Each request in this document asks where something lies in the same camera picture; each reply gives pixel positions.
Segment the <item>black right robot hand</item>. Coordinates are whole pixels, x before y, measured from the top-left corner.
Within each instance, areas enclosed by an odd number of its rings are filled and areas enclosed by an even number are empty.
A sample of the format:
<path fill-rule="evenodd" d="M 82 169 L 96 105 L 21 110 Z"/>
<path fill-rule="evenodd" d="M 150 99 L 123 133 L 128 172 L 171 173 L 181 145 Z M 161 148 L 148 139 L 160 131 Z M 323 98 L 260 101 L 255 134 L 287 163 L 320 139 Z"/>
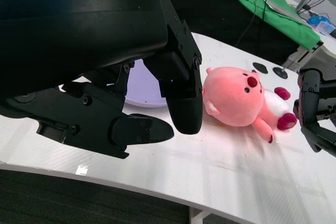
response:
<path fill-rule="evenodd" d="M 301 132 L 314 152 L 324 150 L 335 156 L 335 132 L 318 123 L 335 116 L 335 65 L 301 68 L 298 86 L 293 112 Z"/>

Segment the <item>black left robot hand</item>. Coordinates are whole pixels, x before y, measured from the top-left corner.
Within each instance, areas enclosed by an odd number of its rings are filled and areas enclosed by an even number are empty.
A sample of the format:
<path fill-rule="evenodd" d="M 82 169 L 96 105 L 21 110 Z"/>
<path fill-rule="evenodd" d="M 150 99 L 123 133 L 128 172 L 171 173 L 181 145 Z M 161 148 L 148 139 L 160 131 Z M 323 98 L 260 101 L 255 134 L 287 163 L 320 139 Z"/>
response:
<path fill-rule="evenodd" d="M 172 123 L 123 113 L 138 59 Z M 124 159 L 129 145 L 197 134 L 201 62 L 170 0 L 1 0 L 1 115 L 65 145 Z"/>

